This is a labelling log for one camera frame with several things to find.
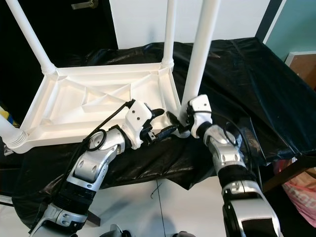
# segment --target white plastic leg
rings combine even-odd
[[[164,49],[161,65],[163,67],[173,67],[173,42],[176,22],[177,0],[168,0],[166,32],[164,36]]]
[[[27,133],[14,127],[0,115],[0,137],[10,149],[14,149],[26,141]]]
[[[199,18],[187,81],[184,88],[179,121],[185,125],[188,101],[197,97],[211,45],[221,0],[204,0]]]
[[[45,50],[40,44],[39,39],[35,35],[28,19],[26,18],[18,0],[6,0],[15,20],[17,21],[21,31],[28,41],[33,53],[40,63],[43,74],[52,74],[56,71],[56,67],[49,60]]]

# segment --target white backdrop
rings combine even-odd
[[[222,0],[214,40],[255,36],[270,0]],[[163,42],[167,0],[110,0],[118,48]],[[202,0],[178,0],[175,40],[194,42]]]

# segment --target black plastic sheet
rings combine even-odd
[[[175,43],[173,77],[180,99],[191,44]],[[156,63],[163,43],[127,50],[96,50],[74,56],[68,66]],[[316,94],[257,39],[216,40],[205,67],[200,94],[213,111],[232,119],[248,139],[252,159],[265,165],[316,151]],[[213,115],[213,122],[226,121]],[[235,133],[245,155],[240,136]],[[31,226],[40,203],[60,186],[75,144],[37,147],[24,154],[13,195],[17,214]],[[192,137],[170,137],[160,143],[117,156],[101,188],[167,178],[185,189],[215,175],[211,154]]]

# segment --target floor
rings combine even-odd
[[[109,188],[100,190],[90,207],[101,217],[101,226],[87,222],[77,234],[99,237],[109,231],[111,224],[118,224],[135,237],[170,237],[179,231],[197,237],[225,237],[222,205],[217,177],[210,177],[189,191],[169,180]],[[0,205],[1,236],[27,237],[28,231],[13,207]]]

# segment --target pink bag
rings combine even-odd
[[[296,159],[274,163],[274,172],[279,173]],[[283,184],[284,191],[299,213],[316,228],[316,170],[309,169]]]

